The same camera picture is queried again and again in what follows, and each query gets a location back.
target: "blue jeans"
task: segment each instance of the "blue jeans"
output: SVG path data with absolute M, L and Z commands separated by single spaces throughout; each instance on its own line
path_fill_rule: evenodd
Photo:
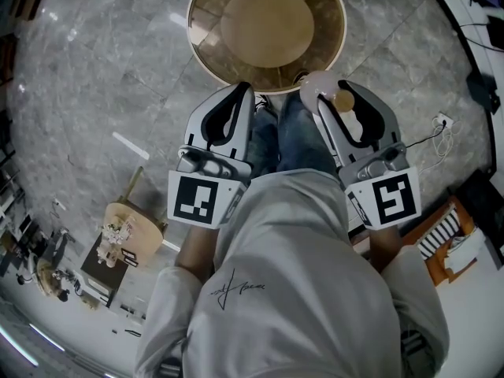
M 285 99 L 279 120 L 267 110 L 256 113 L 246 160 L 253 166 L 251 179 L 293 169 L 338 175 L 334 158 L 297 91 Z

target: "striped object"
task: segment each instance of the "striped object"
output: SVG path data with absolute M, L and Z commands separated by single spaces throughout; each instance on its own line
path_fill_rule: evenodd
M 417 241 L 417 246 L 424 260 L 429 259 L 448 239 L 457 235 L 460 220 L 457 209 L 452 205 L 437 224 Z

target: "table top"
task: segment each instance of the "table top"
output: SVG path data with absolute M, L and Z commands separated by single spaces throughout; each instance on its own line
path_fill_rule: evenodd
M 129 216 L 134 217 L 134 227 L 131 236 L 121 245 L 121 255 L 119 259 L 131 266 L 144 266 L 155 254 L 163 243 L 163 235 L 159 227 L 148 217 L 141 214 L 134 206 L 124 203 L 110 203 L 105 210 L 103 224 L 110 224 L 114 216 L 126 220 Z M 122 250 L 132 254 L 133 263 L 124 260 Z
M 196 58 L 223 83 L 256 92 L 298 88 L 301 71 L 326 70 L 343 48 L 341 0 L 192 0 L 188 36 Z

